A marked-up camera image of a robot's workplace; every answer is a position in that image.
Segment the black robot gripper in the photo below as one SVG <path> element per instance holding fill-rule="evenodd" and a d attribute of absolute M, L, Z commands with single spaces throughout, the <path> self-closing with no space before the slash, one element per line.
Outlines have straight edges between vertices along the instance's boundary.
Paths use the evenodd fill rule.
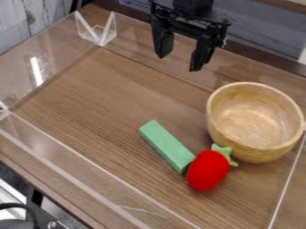
<path fill-rule="evenodd" d="M 230 20 L 213 10 L 214 0 L 150 0 L 150 3 L 154 16 L 153 44 L 159 58 L 165 58 L 174 50 L 174 29 L 190 36 L 202 34 L 189 67 L 191 72 L 198 72 L 210 62 L 215 47 L 225 46 Z"/>

